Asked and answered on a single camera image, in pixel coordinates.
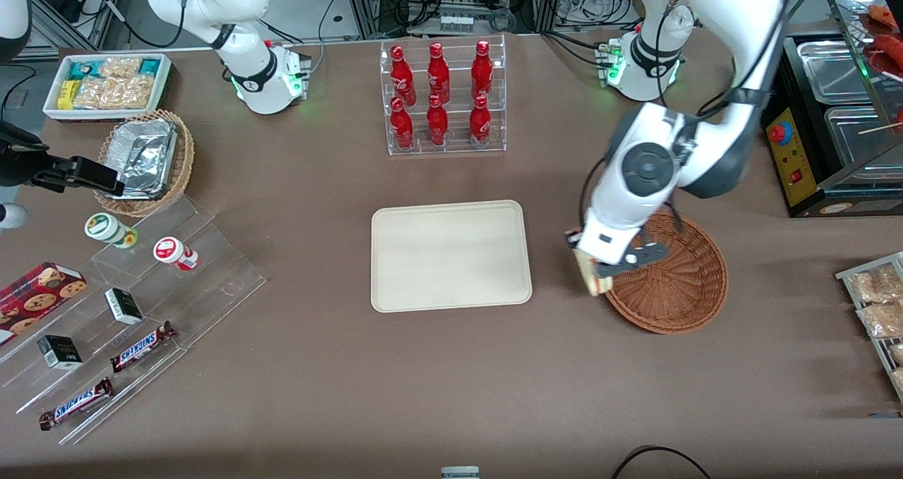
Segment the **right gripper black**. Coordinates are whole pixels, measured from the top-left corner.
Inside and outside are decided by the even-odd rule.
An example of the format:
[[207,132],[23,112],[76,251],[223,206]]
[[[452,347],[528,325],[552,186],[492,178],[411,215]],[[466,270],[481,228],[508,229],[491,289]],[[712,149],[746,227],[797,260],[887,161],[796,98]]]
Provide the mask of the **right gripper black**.
[[[48,190],[64,190],[65,171],[58,167],[62,158],[49,154],[37,136],[9,123],[1,126],[1,186],[38,186]],[[119,173],[106,165],[84,157],[70,158],[70,184],[97,192],[122,196],[125,184]]]

